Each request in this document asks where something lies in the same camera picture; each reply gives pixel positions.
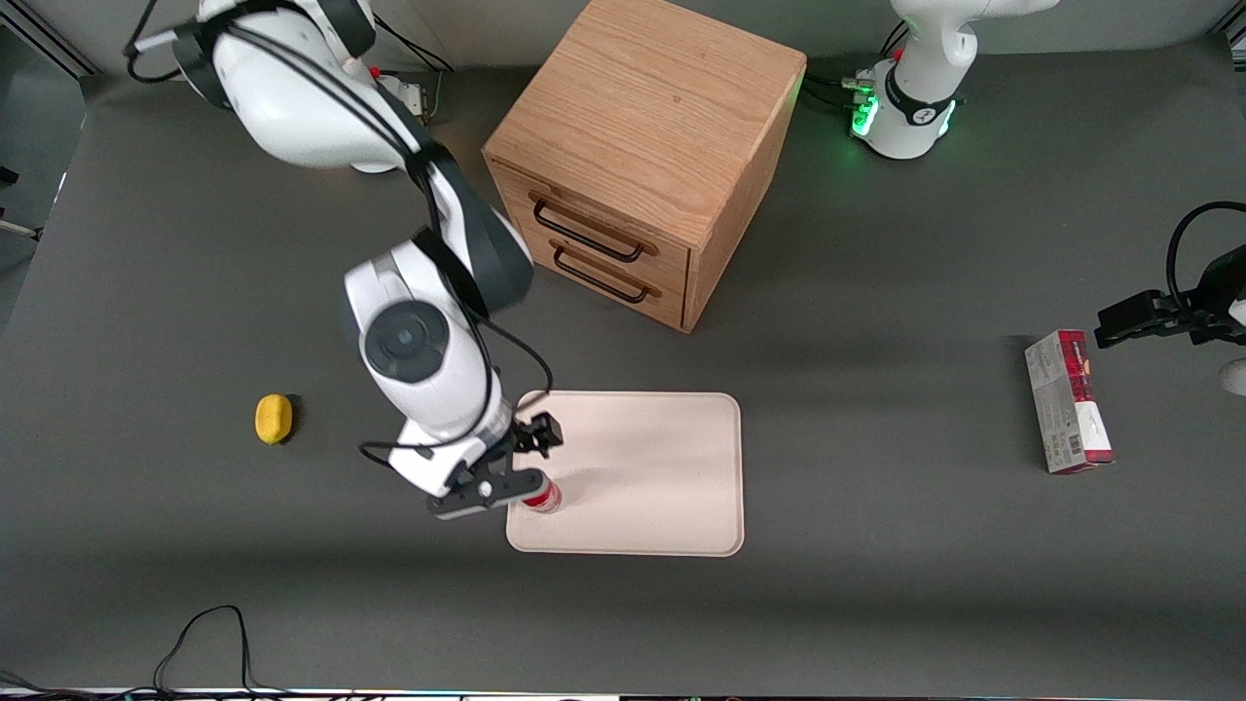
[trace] yellow sponge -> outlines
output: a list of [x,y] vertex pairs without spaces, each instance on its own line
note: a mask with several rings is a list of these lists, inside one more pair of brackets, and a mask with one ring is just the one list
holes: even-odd
[[284,395],[269,395],[255,406],[255,436],[269,446],[277,446],[290,435],[294,426],[294,406]]

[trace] product box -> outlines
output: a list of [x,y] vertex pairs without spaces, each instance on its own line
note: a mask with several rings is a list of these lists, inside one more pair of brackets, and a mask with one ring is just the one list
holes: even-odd
[[1058,330],[1025,349],[1029,386],[1043,432],[1047,472],[1069,476],[1114,462],[1090,390],[1084,330]]

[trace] connector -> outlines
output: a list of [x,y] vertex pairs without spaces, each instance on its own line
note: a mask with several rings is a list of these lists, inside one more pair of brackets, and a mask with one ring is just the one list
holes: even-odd
[[846,77],[840,81],[840,87],[870,95],[873,92],[873,81],[863,77]]

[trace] wooden drawer cabinet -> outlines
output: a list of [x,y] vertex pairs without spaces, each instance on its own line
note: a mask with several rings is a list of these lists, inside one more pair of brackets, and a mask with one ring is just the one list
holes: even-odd
[[690,331],[770,186],[805,56],[592,0],[485,143],[535,260]]

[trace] black metal handle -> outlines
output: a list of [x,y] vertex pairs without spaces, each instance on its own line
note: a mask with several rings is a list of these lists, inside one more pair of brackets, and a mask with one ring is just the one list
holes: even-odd
[[649,295],[649,288],[648,286],[640,286],[640,291],[637,293],[637,294],[628,294],[627,291],[623,291],[622,289],[619,289],[619,288],[617,288],[614,285],[607,284],[607,283],[597,279],[596,276],[586,273],[584,270],[577,270],[576,268],[573,268],[573,266],[568,265],[567,263],[562,261],[562,254],[566,253],[566,252],[567,252],[567,249],[563,248],[562,245],[558,245],[558,247],[554,248],[554,252],[553,252],[553,264],[558,265],[559,270],[564,270],[564,271],[569,273],[571,275],[577,276],[577,278],[587,281],[588,284],[592,284],[593,286],[596,286],[598,289],[603,289],[603,290],[608,291],[609,294],[613,294],[614,296],[618,296],[619,299],[622,299],[622,300],[624,300],[624,301],[627,301],[629,304],[639,304],[640,301],[644,300],[645,296]]
[[644,245],[639,243],[635,244],[635,248],[633,248],[630,253],[623,253],[621,250],[611,248],[609,245],[602,245],[601,243],[593,240],[592,238],[588,238],[582,233],[571,230],[569,228],[562,225],[561,223],[549,220],[543,215],[541,215],[541,212],[545,210],[545,207],[546,207],[545,199],[537,199],[536,207],[532,207],[532,218],[535,218],[537,223],[540,223],[546,228],[552,228],[553,230],[557,230],[558,233],[566,235],[572,240],[583,243],[584,245],[588,245],[589,248],[597,250],[602,255],[609,255],[611,258],[614,258],[621,263],[634,263],[635,259],[640,256],[640,253],[644,252]]

